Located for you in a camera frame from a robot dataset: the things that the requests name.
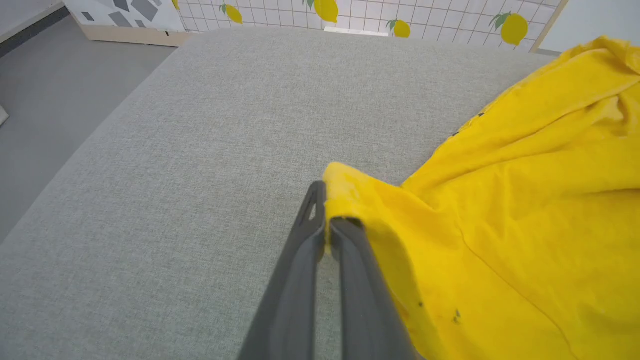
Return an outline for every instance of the lemon leaf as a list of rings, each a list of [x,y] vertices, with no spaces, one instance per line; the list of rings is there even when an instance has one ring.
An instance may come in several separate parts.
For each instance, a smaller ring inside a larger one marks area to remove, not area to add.
[[[491,27],[491,24],[493,24],[494,21],[496,21],[496,19],[498,19],[502,14],[498,14],[496,16],[493,17],[493,19],[491,19],[491,21],[489,22],[489,28]]]
[[[502,16],[500,16],[498,20],[495,21],[495,29],[498,30],[498,28],[501,27],[505,21],[507,21],[507,18],[510,15],[511,15],[511,12],[503,13]]]

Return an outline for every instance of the grey upholstery fabric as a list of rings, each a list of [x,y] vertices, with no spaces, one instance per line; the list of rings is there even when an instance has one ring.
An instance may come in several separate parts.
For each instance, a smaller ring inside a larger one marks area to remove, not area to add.
[[[0,358],[235,358],[329,162],[400,184],[550,60],[291,29],[195,37],[0,245]],[[323,260],[318,359],[340,357],[338,281]]]

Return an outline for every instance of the white wall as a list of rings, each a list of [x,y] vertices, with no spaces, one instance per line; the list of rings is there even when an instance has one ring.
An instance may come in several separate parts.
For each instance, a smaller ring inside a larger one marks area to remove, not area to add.
[[[600,35],[640,45],[640,0],[569,0],[540,49],[562,52]]]
[[[0,0],[0,38],[23,30],[40,20],[39,15],[52,6],[61,4],[61,0]]]

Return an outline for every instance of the yellow towel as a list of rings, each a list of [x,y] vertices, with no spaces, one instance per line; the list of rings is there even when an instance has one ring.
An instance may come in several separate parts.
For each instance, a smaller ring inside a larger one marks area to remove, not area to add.
[[[332,163],[428,360],[640,356],[640,48],[598,38],[519,82],[401,187]]]

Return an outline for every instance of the white baseboard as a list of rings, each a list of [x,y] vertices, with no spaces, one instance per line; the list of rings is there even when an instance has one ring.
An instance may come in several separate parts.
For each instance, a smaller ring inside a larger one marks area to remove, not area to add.
[[[364,31],[364,30],[353,30],[353,29],[341,29],[341,28],[324,28],[324,30],[328,33],[339,33],[339,34],[355,34],[355,35],[370,35],[374,37],[388,37],[388,33],[378,33],[376,31]]]
[[[54,12],[57,12],[58,10],[62,9],[63,7],[65,7],[65,5],[62,2],[59,2],[58,4],[53,5],[52,7],[46,9],[45,11],[39,13],[38,15],[35,15],[34,17],[28,19],[27,21],[23,22],[22,24],[16,26],[15,28],[9,30],[7,33],[4,33],[2,35],[0,35],[0,44],[5,42],[7,39],[9,39],[10,37],[16,35],[17,33],[21,32],[22,30],[30,27],[31,25],[35,24],[36,22],[46,18],[47,16],[51,15]]]
[[[561,52],[559,52],[559,51],[544,50],[544,49],[540,49],[540,48],[538,48],[538,49],[537,49],[537,50],[535,50],[535,51],[531,51],[531,52],[532,52],[532,53],[535,53],[535,54],[540,54],[540,55],[555,56],[556,58],[557,58],[558,56],[560,56],[560,54],[562,54],[562,53],[561,53]]]

